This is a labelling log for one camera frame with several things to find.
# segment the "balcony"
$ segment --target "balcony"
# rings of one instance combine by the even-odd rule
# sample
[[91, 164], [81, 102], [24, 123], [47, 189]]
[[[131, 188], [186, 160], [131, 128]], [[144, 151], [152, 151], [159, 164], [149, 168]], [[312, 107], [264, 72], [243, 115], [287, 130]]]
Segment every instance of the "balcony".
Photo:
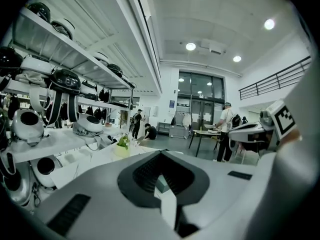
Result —
[[240, 99], [260, 96], [298, 83], [308, 70], [310, 63], [311, 57], [305, 57], [275, 74], [240, 89]]

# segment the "gray floor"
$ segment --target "gray floor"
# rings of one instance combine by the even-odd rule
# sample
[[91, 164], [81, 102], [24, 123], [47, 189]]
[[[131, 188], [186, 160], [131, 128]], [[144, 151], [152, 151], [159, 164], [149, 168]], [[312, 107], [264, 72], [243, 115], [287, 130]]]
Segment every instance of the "gray floor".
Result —
[[[145, 146], [145, 147], [160, 149], [160, 150], [168, 149], [170, 151], [178, 151], [178, 152], [184, 153], [185, 155], [195, 157], [196, 152], [197, 152], [197, 148], [198, 148], [199, 139], [200, 139], [199, 137], [194, 137], [192, 144], [191, 144], [191, 147], [189, 149], [191, 137], [189, 139], [172, 138], [167, 135], [158, 134], [156, 139], [142, 141], [140, 146]], [[203, 136], [197, 157], [200, 159], [206, 159], [206, 160], [217, 159], [219, 144], [217, 146], [217, 150], [214, 152], [214, 148], [215, 148], [216, 143], [217, 142], [214, 141], [213, 139]], [[235, 163], [235, 164], [241, 164], [243, 154], [244, 154], [244, 152], [241, 152], [241, 154], [238, 154], [236, 157], [234, 156], [234, 154], [232, 154], [230, 162]], [[243, 160], [243, 164], [244, 165], [256, 165], [258, 162], [258, 158], [259, 158], [259, 156], [257, 153], [254, 153], [251, 151], [246, 151], [245, 157]]]

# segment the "glass door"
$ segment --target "glass door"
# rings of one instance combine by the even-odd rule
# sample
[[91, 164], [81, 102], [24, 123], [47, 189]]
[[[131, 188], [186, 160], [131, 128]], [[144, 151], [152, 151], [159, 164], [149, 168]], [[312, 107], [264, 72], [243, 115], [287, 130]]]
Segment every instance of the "glass door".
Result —
[[213, 101], [193, 99], [191, 102], [192, 129], [206, 130], [204, 125], [212, 125], [213, 110]]
[[213, 107], [212, 101], [203, 101], [202, 106], [202, 130], [207, 130], [205, 125], [212, 125], [213, 123]]
[[191, 121], [192, 121], [192, 129], [199, 130], [201, 126], [201, 108], [202, 108], [202, 101], [193, 99], [191, 102]]

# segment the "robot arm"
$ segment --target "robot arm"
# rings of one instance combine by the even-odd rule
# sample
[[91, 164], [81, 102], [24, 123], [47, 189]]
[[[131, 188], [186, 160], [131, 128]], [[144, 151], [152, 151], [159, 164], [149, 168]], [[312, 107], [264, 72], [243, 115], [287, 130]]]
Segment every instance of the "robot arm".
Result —
[[248, 151], [276, 151], [280, 141], [296, 128], [296, 123], [283, 100], [278, 100], [260, 113], [259, 122], [240, 125], [229, 132], [229, 145], [236, 151], [239, 144]]

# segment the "ceiling light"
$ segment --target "ceiling light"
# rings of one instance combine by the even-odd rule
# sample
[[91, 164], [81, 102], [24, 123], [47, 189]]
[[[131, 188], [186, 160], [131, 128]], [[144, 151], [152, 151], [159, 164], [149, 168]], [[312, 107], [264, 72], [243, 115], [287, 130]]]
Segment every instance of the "ceiling light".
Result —
[[193, 51], [194, 49], [196, 49], [196, 45], [193, 43], [193, 42], [190, 42], [188, 43], [185, 48], [188, 50], [188, 51]]
[[240, 57], [240, 56], [235, 56], [235, 57], [233, 58], [233, 61], [234, 61], [234, 62], [239, 62], [239, 61], [241, 61], [241, 57]]
[[267, 19], [264, 23], [264, 28], [266, 30], [272, 30], [275, 27], [275, 22], [273, 19]]

